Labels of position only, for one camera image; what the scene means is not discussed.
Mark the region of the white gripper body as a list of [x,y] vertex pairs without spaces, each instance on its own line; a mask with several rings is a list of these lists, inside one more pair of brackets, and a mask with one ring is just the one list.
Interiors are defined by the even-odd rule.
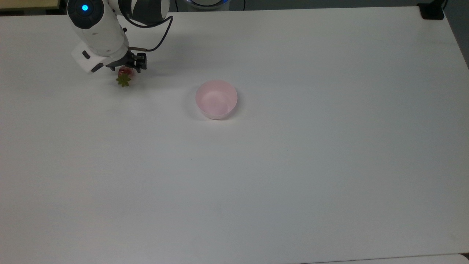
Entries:
[[71,55],[85,72],[95,73],[107,65],[122,60],[127,56],[128,50],[128,43],[124,43],[110,55],[97,55],[85,42],[81,41],[71,52]]

